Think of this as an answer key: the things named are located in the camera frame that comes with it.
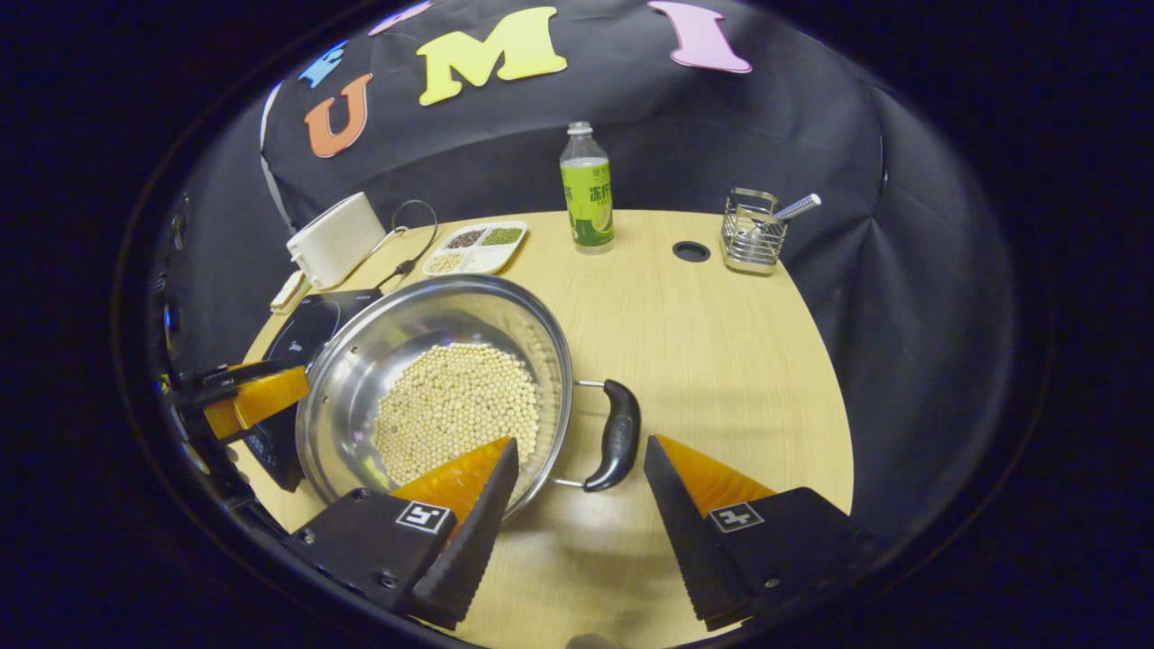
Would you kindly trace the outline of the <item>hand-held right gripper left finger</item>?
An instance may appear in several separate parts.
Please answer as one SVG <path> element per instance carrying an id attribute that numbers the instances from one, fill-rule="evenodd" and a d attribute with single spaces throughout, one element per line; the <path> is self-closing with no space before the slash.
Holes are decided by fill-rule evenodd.
<path id="1" fill-rule="evenodd" d="M 400 488 L 352 488 L 284 544 L 375 607 L 451 631 L 490 562 L 518 472 L 517 441 L 499 438 Z"/>

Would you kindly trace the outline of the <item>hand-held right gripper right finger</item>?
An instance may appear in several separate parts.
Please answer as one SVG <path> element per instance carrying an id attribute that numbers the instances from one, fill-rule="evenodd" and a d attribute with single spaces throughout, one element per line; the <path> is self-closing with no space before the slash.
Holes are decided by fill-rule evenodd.
<path id="1" fill-rule="evenodd" d="M 805 616 L 879 554 L 876 535 L 816 490 L 775 492 L 672 438 L 649 439 L 644 472 L 709 631 Z"/>

